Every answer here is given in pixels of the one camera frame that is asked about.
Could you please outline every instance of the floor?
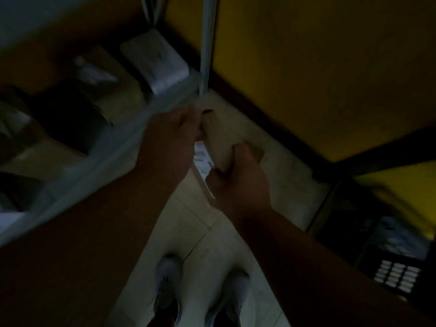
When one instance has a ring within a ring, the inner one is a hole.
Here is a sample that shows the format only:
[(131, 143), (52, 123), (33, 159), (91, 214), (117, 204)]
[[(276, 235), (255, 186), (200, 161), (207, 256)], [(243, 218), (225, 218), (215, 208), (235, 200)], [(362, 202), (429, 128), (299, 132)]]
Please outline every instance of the floor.
[[(329, 187), (313, 181), (307, 165), (215, 92), (203, 96), (200, 104), (214, 109), (231, 135), (264, 150), (261, 167), (270, 183), (273, 207), (306, 229)], [(209, 206), (189, 171), (162, 211), (108, 319), (108, 327), (145, 327), (150, 322), (154, 270), (166, 253), (177, 253), (183, 260), (180, 327), (204, 325), (206, 312), (233, 266), (245, 269), (252, 283), (242, 327), (289, 326), (250, 249), (226, 217)]]

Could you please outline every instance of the person's left arm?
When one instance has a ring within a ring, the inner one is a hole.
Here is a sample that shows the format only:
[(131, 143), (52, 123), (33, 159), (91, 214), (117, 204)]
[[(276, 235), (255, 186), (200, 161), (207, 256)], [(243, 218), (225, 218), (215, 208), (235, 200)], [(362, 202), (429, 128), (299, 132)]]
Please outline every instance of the person's left arm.
[(201, 114), (154, 116), (134, 170), (0, 249), (2, 326), (101, 326), (193, 160)]

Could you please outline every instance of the sneaker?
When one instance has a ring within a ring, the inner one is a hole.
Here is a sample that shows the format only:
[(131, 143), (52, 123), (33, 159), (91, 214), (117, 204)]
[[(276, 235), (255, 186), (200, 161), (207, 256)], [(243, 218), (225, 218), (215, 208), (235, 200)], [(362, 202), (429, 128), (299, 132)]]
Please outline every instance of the sneaker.
[(205, 327), (213, 327), (217, 315), (225, 311), (227, 317), (238, 327), (239, 315), (250, 290), (250, 277), (241, 269), (232, 270), (225, 278), (221, 288), (221, 297), (209, 309), (204, 321)]
[(169, 310), (174, 317), (174, 325), (180, 322), (182, 303), (180, 297), (180, 283), (183, 265), (179, 257), (168, 255), (161, 259), (156, 267), (156, 301), (154, 314)]

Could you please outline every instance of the foot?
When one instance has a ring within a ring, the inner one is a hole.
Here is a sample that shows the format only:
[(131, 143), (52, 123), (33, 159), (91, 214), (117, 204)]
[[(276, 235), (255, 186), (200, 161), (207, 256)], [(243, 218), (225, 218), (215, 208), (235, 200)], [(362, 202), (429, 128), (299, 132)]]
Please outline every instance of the foot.
[(214, 327), (219, 313), (227, 317), (238, 327), (241, 326), (239, 315), (250, 290), (250, 277), (241, 269), (232, 270), (225, 278), (218, 302), (209, 309), (204, 321), (205, 327)]
[(180, 258), (168, 255), (161, 259), (156, 267), (156, 301), (153, 311), (155, 315), (169, 313), (177, 325), (182, 316), (180, 299), (180, 283), (183, 265)]

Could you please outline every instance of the shelf post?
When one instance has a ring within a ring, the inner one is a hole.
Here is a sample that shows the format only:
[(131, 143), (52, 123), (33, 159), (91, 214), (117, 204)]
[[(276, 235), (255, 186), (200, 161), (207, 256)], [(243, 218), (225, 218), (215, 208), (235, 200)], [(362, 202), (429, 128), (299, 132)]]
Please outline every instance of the shelf post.
[(203, 0), (203, 27), (201, 35), (201, 82), (200, 96), (203, 95), (209, 86), (209, 73), (211, 70), (212, 50), (214, 45), (215, 15), (217, 0)]

